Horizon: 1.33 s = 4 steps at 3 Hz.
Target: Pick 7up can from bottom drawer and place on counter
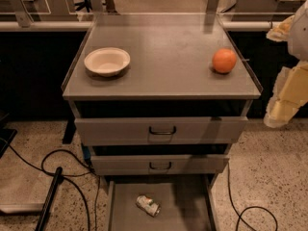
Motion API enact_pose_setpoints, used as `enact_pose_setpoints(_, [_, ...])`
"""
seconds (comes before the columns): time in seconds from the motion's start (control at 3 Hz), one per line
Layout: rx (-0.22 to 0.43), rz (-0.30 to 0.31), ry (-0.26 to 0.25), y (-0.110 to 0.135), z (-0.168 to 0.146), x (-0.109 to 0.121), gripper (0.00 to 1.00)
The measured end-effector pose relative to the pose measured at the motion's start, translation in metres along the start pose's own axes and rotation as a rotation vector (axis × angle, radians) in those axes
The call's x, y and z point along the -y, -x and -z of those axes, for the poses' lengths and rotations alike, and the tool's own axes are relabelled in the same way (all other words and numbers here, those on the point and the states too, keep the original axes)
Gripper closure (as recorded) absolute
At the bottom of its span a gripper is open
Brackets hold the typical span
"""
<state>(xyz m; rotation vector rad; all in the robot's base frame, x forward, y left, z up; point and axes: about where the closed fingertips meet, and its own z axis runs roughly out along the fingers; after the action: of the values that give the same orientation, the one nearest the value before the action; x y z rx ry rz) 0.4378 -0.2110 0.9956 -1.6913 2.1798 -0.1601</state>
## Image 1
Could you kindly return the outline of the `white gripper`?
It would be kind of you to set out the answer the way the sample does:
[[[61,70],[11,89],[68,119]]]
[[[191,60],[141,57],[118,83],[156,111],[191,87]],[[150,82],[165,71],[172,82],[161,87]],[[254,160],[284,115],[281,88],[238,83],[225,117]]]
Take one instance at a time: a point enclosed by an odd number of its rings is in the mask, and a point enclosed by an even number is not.
[[[282,67],[269,100],[264,123],[270,128],[289,123],[308,102],[308,0],[291,15],[271,28],[266,38],[288,42],[288,52],[300,61],[293,68]]]

